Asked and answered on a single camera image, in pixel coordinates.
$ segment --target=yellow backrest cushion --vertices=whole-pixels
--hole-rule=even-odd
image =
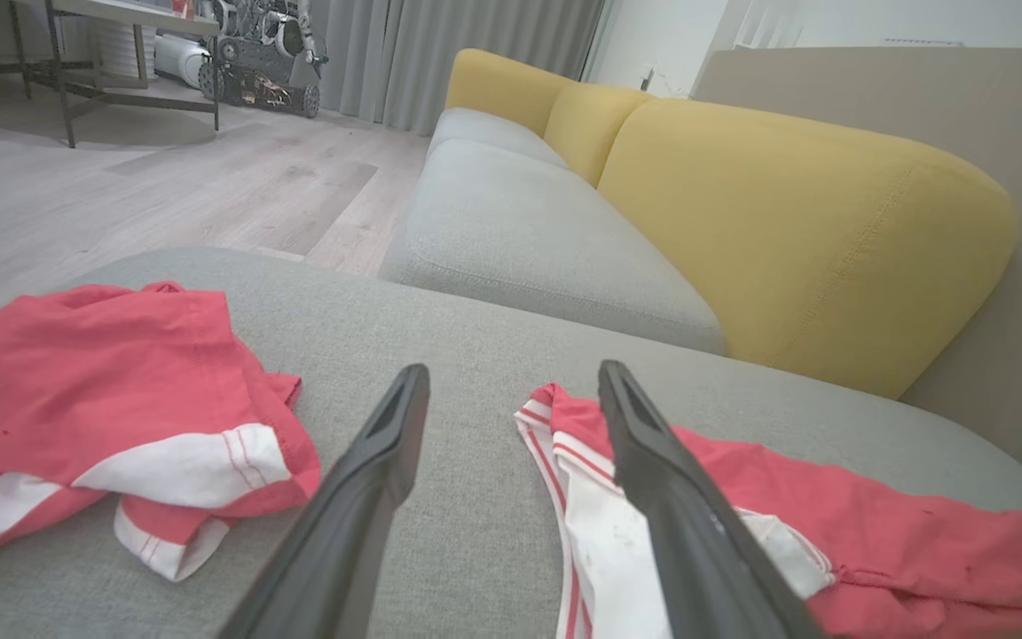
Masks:
[[[555,98],[575,84],[530,64],[479,49],[455,54],[444,108],[465,106],[526,126],[542,137]]]
[[[947,152],[686,100],[638,106],[599,192],[712,306],[730,357],[891,398],[1018,235],[1006,191]]]
[[[604,84],[571,84],[559,93],[544,140],[567,161],[570,170],[597,186],[613,138],[648,93]]]

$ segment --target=wooden floor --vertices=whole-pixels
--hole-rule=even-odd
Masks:
[[[157,94],[198,98],[159,80]],[[216,245],[373,276],[428,138],[325,112],[103,106],[64,142],[57,97],[0,77],[0,307],[126,256]]]

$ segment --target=fabric upholstery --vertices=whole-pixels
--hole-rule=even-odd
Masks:
[[[652,100],[648,93],[604,84],[571,84],[559,93],[544,140],[591,186],[602,176],[625,118]]]
[[[428,157],[380,277],[723,352],[701,295],[593,187],[469,140]]]
[[[526,126],[483,111],[455,108],[440,113],[433,140],[428,143],[428,154],[448,140],[482,142],[567,169],[559,153]]]
[[[624,361],[669,421],[702,436],[758,441],[910,494],[1022,508],[1022,466],[951,421],[708,353],[219,249],[141,255],[74,284],[160,279],[226,291],[232,327],[265,367],[304,377],[296,413],[323,468],[402,367],[428,365],[417,482],[393,519],[370,636],[553,635],[555,513],[511,416],[549,380],[595,397],[603,359]],[[112,509],[102,501],[0,549],[0,636],[214,634],[294,516],[242,522],[173,585],[118,551]]]
[[[444,108],[463,106],[498,115],[526,126],[542,138],[555,98],[574,83],[495,53],[463,49],[452,64]]]
[[[712,305],[730,357],[891,398],[1018,234],[1006,191],[949,153],[686,100],[638,106],[599,192]]]

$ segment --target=table frame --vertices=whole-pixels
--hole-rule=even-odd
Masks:
[[[212,103],[201,101],[191,101],[191,100],[176,100],[173,97],[153,97],[153,96],[135,96],[135,94],[129,93],[109,93],[103,90],[100,86],[88,84],[81,84],[81,82],[75,81],[75,78],[65,73],[65,64],[61,61],[61,49],[57,45],[57,17],[58,16],[82,16],[83,13],[65,11],[53,8],[53,0],[45,0],[45,15],[46,25],[48,25],[50,32],[50,49],[52,51],[52,59],[46,62],[28,62],[26,61],[26,56],[24,53],[24,47],[21,47],[21,31],[17,28],[17,7],[15,3],[17,1],[26,0],[10,0],[8,5],[10,7],[10,26],[13,30],[13,39],[15,39],[15,52],[17,53],[17,65],[21,67],[21,82],[24,82],[24,90],[26,93],[26,98],[31,100],[33,98],[30,85],[39,84],[45,86],[45,88],[57,91],[57,97],[61,102],[61,118],[65,124],[65,138],[69,142],[69,148],[78,148],[77,138],[74,137],[74,118],[80,118],[82,115],[91,112],[100,108],[100,106],[106,104],[126,104],[131,106],[150,106],[151,108],[158,109],[178,109],[185,111],[198,111],[198,112],[210,112],[215,113],[215,127],[216,131],[219,131],[219,82],[220,74],[212,74]],[[144,65],[144,44],[141,40],[141,25],[133,25],[134,37],[137,40],[137,67],[139,79],[141,81],[147,81],[147,73]],[[212,67],[219,70],[219,37],[212,36]],[[44,71],[44,65],[48,64],[49,70]],[[96,74],[100,73],[96,67],[94,67],[94,78]],[[69,105],[68,94],[73,93],[75,96],[86,97],[86,101],[80,102],[80,104]]]

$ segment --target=beige partition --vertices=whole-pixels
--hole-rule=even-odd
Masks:
[[[980,166],[1015,198],[1005,278],[901,400],[1022,461],[1022,49],[770,49],[715,53],[699,100],[900,135]]]

